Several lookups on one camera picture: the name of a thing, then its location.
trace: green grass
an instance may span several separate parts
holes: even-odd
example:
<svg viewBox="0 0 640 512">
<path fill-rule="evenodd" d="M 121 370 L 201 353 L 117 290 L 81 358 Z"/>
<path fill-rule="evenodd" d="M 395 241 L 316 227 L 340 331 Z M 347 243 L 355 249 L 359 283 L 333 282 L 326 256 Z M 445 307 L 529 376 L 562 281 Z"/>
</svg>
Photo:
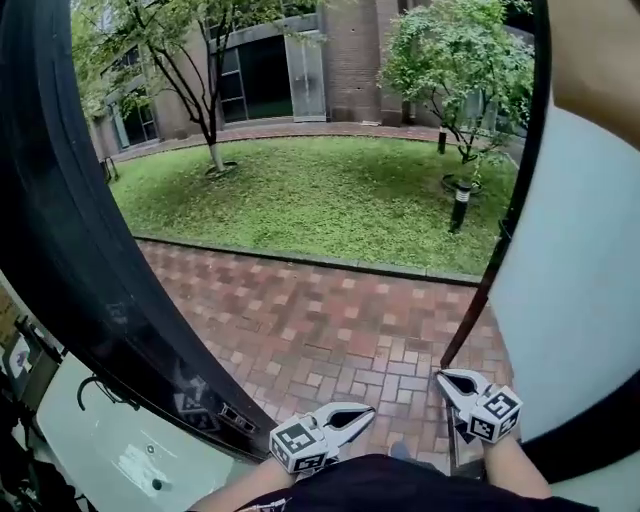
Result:
<svg viewBox="0 0 640 512">
<path fill-rule="evenodd" d="M 511 163 L 484 169 L 462 231 L 440 178 L 459 155 L 394 139 L 308 137 L 226 143 L 237 170 L 212 182 L 206 147 L 118 165 L 111 186 L 133 232 L 215 244 L 481 274 L 508 204 Z"/>
</svg>

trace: brick paving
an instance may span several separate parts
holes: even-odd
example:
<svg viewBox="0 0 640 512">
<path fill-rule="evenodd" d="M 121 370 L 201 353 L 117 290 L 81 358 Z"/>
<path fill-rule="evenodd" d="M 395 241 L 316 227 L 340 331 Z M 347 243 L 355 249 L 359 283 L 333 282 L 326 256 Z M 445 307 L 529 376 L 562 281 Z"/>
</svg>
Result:
<svg viewBox="0 0 640 512">
<path fill-rule="evenodd" d="M 394 139 L 422 140 L 436 142 L 438 129 L 426 126 L 367 126 L 360 123 L 278 123 L 263 126 L 232 128 L 218 132 L 218 142 L 230 142 L 245 139 L 269 139 L 276 137 L 303 137 L 314 135 L 387 137 Z M 455 142 L 449 134 L 447 141 Z M 141 156 L 183 149 L 206 144 L 202 135 L 193 135 L 187 139 L 171 139 L 157 144 L 143 145 L 123 153 L 113 155 L 116 162 L 124 162 Z"/>
<path fill-rule="evenodd" d="M 209 351 L 276 421 L 346 400 L 378 410 L 350 456 L 386 453 L 448 467 L 434 369 L 475 289 L 139 242 Z M 501 384 L 510 367 L 485 310 L 454 364 Z"/>
</svg>

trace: tree trunk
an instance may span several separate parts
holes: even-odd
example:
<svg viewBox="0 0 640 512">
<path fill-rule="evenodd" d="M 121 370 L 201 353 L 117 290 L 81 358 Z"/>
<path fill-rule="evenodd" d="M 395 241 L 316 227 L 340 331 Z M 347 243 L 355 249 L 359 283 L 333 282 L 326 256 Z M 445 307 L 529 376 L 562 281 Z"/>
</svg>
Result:
<svg viewBox="0 0 640 512">
<path fill-rule="evenodd" d="M 209 153 L 211 154 L 211 160 L 213 160 L 218 172 L 224 172 L 224 163 L 222 162 L 217 142 L 209 145 Z"/>
</svg>

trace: small tree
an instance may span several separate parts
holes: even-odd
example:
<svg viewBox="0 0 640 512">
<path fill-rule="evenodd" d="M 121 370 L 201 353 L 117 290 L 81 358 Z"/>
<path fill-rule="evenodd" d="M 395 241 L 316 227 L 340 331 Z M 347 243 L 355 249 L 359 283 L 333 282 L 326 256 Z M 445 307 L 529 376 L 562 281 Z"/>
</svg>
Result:
<svg viewBox="0 0 640 512">
<path fill-rule="evenodd" d="M 462 164 L 503 146 L 529 120 L 533 48 L 505 29 L 510 4 L 527 8 L 521 0 L 433 0 L 395 21 L 381 81 L 453 133 Z M 467 102 L 478 95 L 480 108 L 469 115 Z M 496 111 L 504 122 L 487 128 Z"/>
<path fill-rule="evenodd" d="M 105 98 L 118 92 L 122 114 L 148 103 L 162 91 L 175 93 L 189 119 L 196 123 L 218 172 L 224 165 L 216 137 L 216 102 L 220 94 L 229 35 L 238 28 L 277 23 L 285 15 L 307 12 L 320 0 L 75 0 L 72 4 L 73 57 L 85 115 L 104 112 Z M 187 36 L 197 32 L 215 50 L 202 72 L 190 55 Z M 122 56 L 138 47 L 135 63 Z M 197 77 L 187 80 L 178 57 Z M 143 74 L 144 94 L 130 90 Z"/>
</svg>

